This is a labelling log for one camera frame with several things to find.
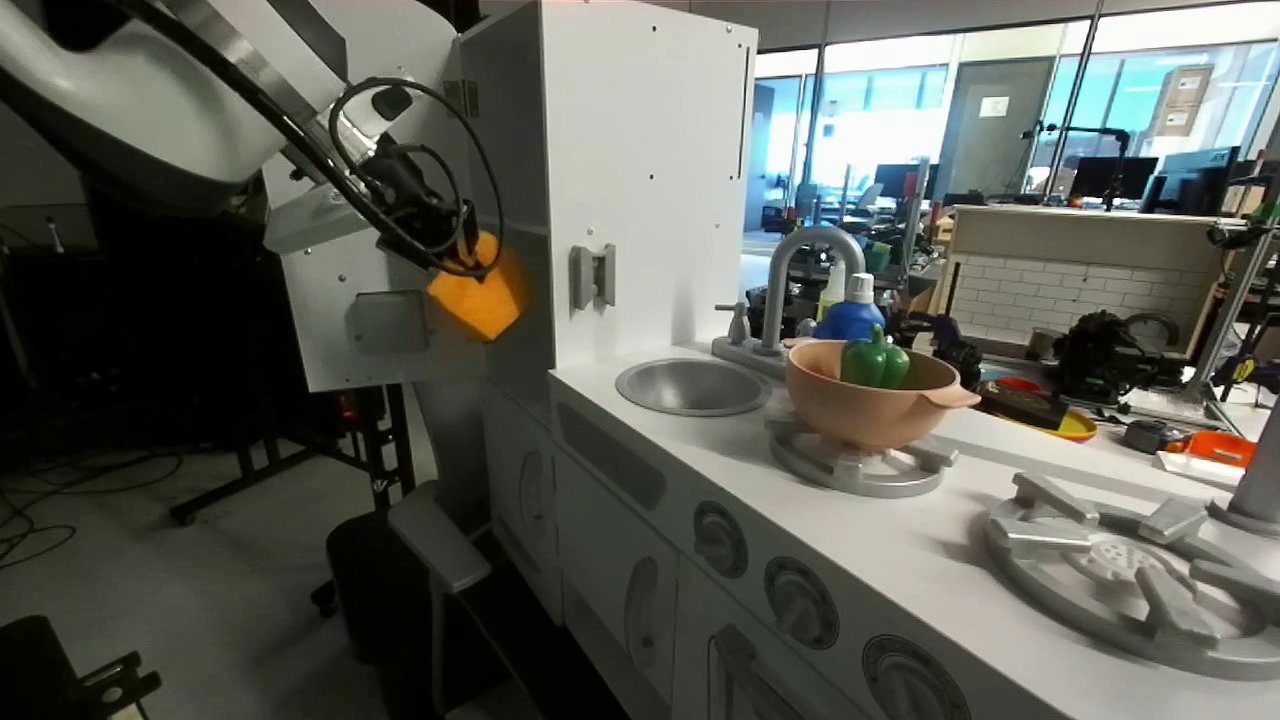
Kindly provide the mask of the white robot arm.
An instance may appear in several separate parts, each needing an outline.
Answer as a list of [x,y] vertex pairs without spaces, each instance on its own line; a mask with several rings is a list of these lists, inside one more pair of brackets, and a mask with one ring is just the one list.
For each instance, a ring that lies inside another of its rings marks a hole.
[[167,216],[263,204],[268,247],[372,243],[486,277],[432,139],[458,28],[427,0],[0,0],[3,103],[110,190]]

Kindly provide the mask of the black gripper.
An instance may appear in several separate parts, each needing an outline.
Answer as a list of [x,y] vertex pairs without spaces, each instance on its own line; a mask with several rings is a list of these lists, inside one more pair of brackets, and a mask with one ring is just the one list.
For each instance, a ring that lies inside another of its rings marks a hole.
[[358,177],[394,218],[380,236],[394,255],[443,277],[481,273],[473,204],[435,147],[399,144],[383,132],[372,157],[358,163]]

